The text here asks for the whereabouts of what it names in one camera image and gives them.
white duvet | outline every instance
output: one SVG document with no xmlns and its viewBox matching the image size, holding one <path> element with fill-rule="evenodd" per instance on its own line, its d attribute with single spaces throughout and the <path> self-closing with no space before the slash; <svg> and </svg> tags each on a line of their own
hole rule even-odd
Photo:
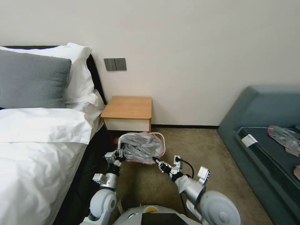
<svg viewBox="0 0 300 225">
<path fill-rule="evenodd" d="M 74 109 L 0 110 L 1 225 L 53 222 L 94 120 Z"/>
</svg>

black screen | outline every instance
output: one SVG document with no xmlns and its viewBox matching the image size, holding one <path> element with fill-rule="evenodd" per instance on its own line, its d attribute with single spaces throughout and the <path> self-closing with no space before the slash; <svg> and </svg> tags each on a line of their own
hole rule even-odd
<svg viewBox="0 0 300 225">
<path fill-rule="evenodd" d="M 143 213 L 141 225 L 188 225 L 175 213 Z"/>
</svg>

plastic bag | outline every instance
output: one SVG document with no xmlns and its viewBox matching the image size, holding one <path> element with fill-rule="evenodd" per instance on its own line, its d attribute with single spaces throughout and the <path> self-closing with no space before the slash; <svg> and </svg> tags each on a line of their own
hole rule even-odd
<svg viewBox="0 0 300 225">
<path fill-rule="evenodd" d="M 275 141 L 285 147 L 287 153 L 299 157 L 300 135 L 287 128 L 271 125 L 268 127 L 268 134 Z"/>
<path fill-rule="evenodd" d="M 165 139 L 160 135 L 163 143 L 154 133 L 126 133 L 119 138 L 118 149 L 124 149 L 128 162 L 154 164 L 152 157 L 160 158 L 165 153 Z"/>
</svg>

wall switch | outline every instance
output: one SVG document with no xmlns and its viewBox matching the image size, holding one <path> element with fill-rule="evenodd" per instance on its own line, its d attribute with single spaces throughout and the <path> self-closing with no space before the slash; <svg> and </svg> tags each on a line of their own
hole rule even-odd
<svg viewBox="0 0 300 225">
<path fill-rule="evenodd" d="M 104 64 L 107 71 L 116 71 L 115 59 L 104 59 Z"/>
<path fill-rule="evenodd" d="M 117 70 L 127 70 L 125 58 L 115 58 Z"/>
</svg>

beige carpet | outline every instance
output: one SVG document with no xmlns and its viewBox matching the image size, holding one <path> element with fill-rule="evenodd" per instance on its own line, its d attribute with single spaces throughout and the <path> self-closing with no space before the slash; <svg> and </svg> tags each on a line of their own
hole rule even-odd
<svg viewBox="0 0 300 225">
<path fill-rule="evenodd" d="M 166 153 L 162 160 L 172 165 L 174 155 L 180 155 L 193 165 L 195 176 L 201 166 L 210 170 L 207 190 L 222 192 L 230 198 L 239 210 L 243 225 L 272 224 L 216 130 L 157 128 L 152 131 L 165 137 Z M 183 172 L 191 174 L 188 165 L 183 166 Z M 177 186 L 160 172 L 157 165 L 124 162 L 117 199 L 122 199 L 127 207 L 155 204 L 183 213 Z M 116 208 L 110 224 L 118 216 Z"/>
</svg>

